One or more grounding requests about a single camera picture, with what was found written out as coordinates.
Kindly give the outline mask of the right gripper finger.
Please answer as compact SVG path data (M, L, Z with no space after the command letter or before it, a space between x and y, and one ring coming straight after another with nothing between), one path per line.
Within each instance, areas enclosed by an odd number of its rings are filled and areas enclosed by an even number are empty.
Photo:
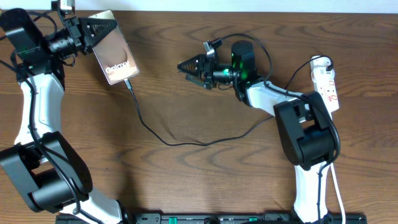
M195 78L193 75L186 74L185 79L192 82L193 84L203 87L204 89L207 89L207 90L211 89L211 85L206 84L204 81Z
M177 65L177 68L184 73L189 75L200 75L203 71L204 63L206 60L205 54L198 54L191 59L181 62Z

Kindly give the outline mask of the Galaxy S25 Ultra smartphone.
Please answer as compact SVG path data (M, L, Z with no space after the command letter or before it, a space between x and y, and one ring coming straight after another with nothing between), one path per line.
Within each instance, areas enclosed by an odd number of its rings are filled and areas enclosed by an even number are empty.
M93 48L93 51L108 83L114 85L123 81L127 89L131 90L129 79L139 74L139 67L112 10L93 14L90 18L108 19L116 23L116 27Z

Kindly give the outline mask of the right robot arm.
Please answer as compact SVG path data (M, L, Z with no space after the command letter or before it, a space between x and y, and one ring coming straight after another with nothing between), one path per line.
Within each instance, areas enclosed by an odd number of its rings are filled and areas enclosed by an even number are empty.
M296 196L289 223L332 223L326 207L326 179L335 170L340 138L322 94L291 92L260 76L250 41L232 45L229 64L219 61L220 40L203 45L205 53L177 68L187 80L209 90L230 84L239 101L275 118L285 156L295 167Z

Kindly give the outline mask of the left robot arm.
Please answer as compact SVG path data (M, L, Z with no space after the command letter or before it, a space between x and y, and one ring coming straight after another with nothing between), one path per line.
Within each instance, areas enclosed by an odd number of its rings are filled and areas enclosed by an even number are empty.
M43 35L40 14L21 8L1 15L1 28L14 46L9 69L23 92L22 123L14 145L1 152L1 167L34 212L64 213L73 222L127 223L117 200L93 187L87 165L61 133L68 58L89 54L117 25L111 19L77 18L73 9L52 9L62 28Z

